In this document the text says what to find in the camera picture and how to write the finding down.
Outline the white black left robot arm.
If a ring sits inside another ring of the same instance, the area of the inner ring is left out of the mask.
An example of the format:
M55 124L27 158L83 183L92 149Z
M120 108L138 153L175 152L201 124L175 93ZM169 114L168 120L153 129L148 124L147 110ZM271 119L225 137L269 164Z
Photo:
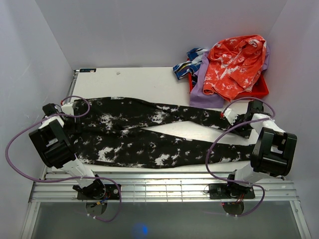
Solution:
M46 104L42 110L45 121L29 133L29 138L43 163L76 177L78 184L73 187L75 191L90 199L104 198L107 192L105 185L100 179L95 179L93 171L86 169L75 155L70 135L79 131L79 120L56 116L59 111L55 104Z

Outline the black white tie-dye trousers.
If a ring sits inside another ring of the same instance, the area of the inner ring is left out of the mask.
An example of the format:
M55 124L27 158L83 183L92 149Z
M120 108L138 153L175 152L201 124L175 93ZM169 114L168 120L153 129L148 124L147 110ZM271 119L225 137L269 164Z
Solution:
M187 139L151 130L152 126L190 121L227 130L230 124L220 112L178 105L150 103L140 99L105 97L76 100L81 132L70 135L77 157L86 164L175 168L206 162L248 161L254 145Z

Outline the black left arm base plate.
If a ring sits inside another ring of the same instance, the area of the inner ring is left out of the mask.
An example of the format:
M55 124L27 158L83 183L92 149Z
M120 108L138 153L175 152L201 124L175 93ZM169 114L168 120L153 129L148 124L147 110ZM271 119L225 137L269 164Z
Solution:
M93 190L81 189L79 186L73 186L77 191L77 200L86 201L85 209L92 216L101 216L106 212L109 201L120 199L119 189L114 184L105 184L98 186Z

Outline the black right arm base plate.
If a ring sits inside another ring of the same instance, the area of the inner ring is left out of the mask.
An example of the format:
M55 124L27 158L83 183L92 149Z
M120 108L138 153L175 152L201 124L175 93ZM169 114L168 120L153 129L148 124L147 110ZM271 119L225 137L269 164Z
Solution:
M229 215L242 215L245 209L244 199L255 199L252 187L244 187L235 183L209 184L204 193L211 200L221 200L223 210Z

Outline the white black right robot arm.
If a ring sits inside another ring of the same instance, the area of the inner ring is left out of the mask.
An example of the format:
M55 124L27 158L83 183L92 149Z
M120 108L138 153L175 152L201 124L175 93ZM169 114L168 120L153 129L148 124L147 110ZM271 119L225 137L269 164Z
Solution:
M278 127L269 113L264 112L261 101L248 103L243 117L232 109L225 109L223 116L232 126L253 121L235 129L237 133L254 129L258 134L256 144L250 154L250 163L229 174L225 192L231 198L243 197L253 191L252 185L267 177L286 176L290 172L297 145L297 136Z

